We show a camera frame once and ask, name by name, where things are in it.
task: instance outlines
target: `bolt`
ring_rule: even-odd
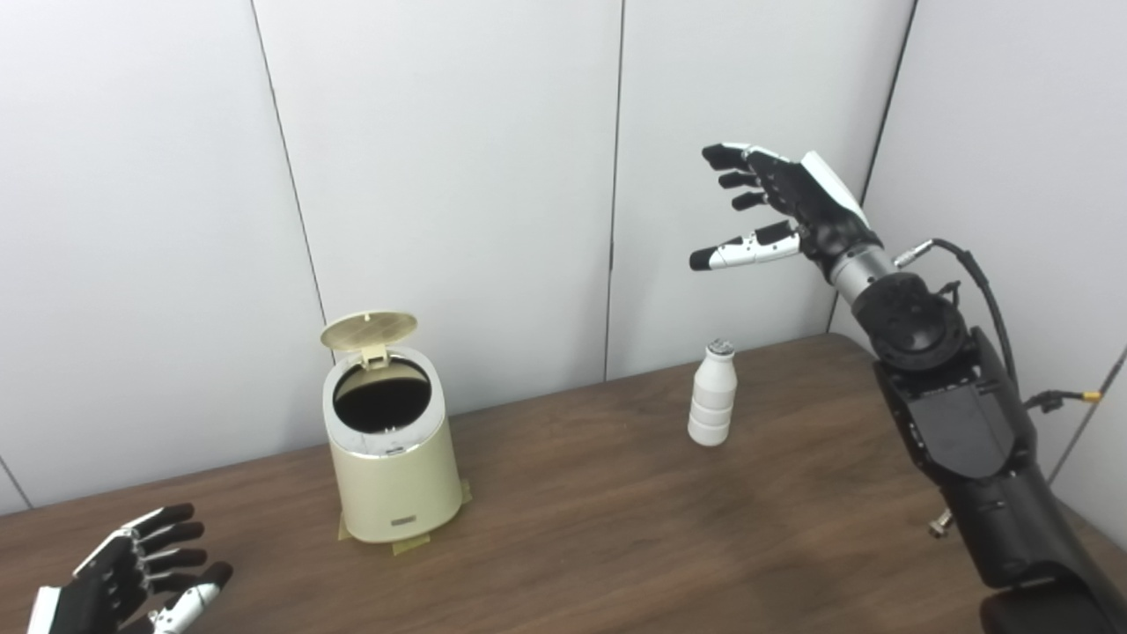
[[[951,528],[952,524],[955,524],[955,517],[951,516],[951,510],[943,509],[943,514],[928,525],[928,534],[935,539],[942,539],[947,537],[947,530]]]

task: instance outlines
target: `trash can lid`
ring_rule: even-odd
[[[321,343],[348,352],[361,351],[366,367],[371,361],[387,364],[385,347],[406,338],[418,327],[415,315],[393,310],[365,310],[341,316],[321,331]]]

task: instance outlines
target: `wooden table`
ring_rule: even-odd
[[[123,520],[192,501],[236,568],[194,634],[978,632],[986,592],[928,536],[943,503],[866,354],[824,336],[736,368],[719,448],[685,432],[694,365],[458,417],[473,501],[399,556],[337,541],[325,446],[2,518],[0,631]]]

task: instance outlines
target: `plastic bottle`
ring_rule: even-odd
[[[704,361],[693,376],[693,399],[689,407],[689,436],[699,445],[715,447],[728,438],[731,407],[736,401],[736,349],[716,340],[704,349]]]

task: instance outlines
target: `cream trash can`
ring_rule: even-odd
[[[389,348],[417,324],[406,312],[357,312],[321,333],[353,354],[325,379],[322,404],[345,528],[361,542],[423,535],[462,504],[438,375],[417,350]]]

